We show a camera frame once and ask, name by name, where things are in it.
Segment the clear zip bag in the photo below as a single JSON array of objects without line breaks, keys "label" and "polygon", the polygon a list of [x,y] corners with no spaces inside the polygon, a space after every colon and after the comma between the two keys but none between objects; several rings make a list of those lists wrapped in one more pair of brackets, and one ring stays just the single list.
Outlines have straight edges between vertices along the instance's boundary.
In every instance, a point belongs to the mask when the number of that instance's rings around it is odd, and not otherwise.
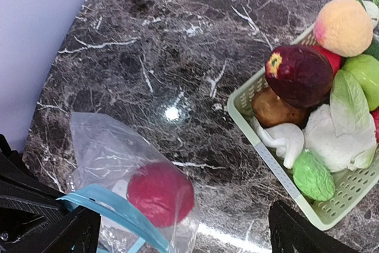
[{"label": "clear zip bag", "polygon": [[144,137],[100,113],[73,113],[77,168],[62,197],[101,217],[101,252],[192,252],[199,226],[190,179]]}]

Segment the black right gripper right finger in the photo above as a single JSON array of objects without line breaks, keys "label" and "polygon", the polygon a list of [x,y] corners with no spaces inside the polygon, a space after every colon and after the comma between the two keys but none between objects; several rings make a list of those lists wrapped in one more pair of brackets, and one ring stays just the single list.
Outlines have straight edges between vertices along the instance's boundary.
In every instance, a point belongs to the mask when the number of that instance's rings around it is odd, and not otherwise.
[{"label": "black right gripper right finger", "polygon": [[318,230],[281,200],[272,204],[268,219],[273,253],[357,253]]}]

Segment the round red fruit toy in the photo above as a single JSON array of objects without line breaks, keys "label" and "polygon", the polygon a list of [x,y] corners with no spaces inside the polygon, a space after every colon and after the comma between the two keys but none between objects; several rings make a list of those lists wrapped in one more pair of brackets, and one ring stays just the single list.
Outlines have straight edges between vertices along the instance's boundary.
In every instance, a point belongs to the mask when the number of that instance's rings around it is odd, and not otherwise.
[{"label": "round red fruit toy", "polygon": [[333,69],[333,74],[336,75],[338,70],[341,67],[342,57],[329,50],[324,49],[322,46],[319,46],[319,45],[311,46],[311,48],[313,48],[314,50],[317,50],[318,52],[320,52],[327,58],[327,60],[329,61]]}]

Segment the dark red apple toy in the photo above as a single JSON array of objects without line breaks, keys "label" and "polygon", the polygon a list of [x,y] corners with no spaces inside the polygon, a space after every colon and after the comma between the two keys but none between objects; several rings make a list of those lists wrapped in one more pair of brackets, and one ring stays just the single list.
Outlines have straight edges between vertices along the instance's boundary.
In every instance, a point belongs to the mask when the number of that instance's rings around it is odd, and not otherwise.
[{"label": "dark red apple toy", "polygon": [[329,94],[333,78],[328,59],[309,46],[278,46],[265,64],[269,87],[295,108],[320,104]]}]

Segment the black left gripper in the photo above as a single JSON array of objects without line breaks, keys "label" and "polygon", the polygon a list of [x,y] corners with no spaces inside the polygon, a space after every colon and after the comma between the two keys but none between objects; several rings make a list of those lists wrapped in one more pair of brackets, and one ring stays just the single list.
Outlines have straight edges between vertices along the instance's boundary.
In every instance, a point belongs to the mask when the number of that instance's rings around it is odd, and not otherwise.
[{"label": "black left gripper", "polygon": [[56,200],[62,195],[35,179],[1,135],[1,244],[16,243],[60,221],[68,214]]}]

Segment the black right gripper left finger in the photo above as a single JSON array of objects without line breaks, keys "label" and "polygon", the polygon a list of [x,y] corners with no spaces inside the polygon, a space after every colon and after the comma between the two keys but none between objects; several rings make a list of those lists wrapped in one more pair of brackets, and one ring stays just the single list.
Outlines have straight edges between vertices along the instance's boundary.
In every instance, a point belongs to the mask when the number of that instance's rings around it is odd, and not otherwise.
[{"label": "black right gripper left finger", "polygon": [[98,213],[79,206],[41,233],[14,244],[1,242],[1,252],[96,252],[100,221]]}]

